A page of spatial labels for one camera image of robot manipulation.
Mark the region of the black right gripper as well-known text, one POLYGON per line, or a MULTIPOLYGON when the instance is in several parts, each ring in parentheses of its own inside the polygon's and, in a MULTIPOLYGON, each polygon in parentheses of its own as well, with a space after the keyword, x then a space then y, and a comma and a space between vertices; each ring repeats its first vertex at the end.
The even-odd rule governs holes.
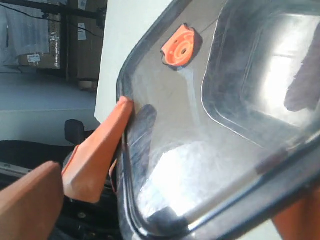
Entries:
POLYGON ((130 98, 121 96, 107 119, 75 149, 2 140, 0 162, 7 169, 32 171, 0 191, 0 238, 121 240, 117 197, 104 185, 133 107, 130 98), (61 173, 60 165, 71 153, 61 173))

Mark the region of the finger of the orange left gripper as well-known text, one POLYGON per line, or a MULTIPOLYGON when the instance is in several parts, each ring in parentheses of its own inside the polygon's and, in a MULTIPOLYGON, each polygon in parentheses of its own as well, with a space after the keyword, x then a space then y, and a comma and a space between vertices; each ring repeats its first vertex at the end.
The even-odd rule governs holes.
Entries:
POLYGON ((272 221, 284 240, 320 240, 320 190, 307 194, 272 221))

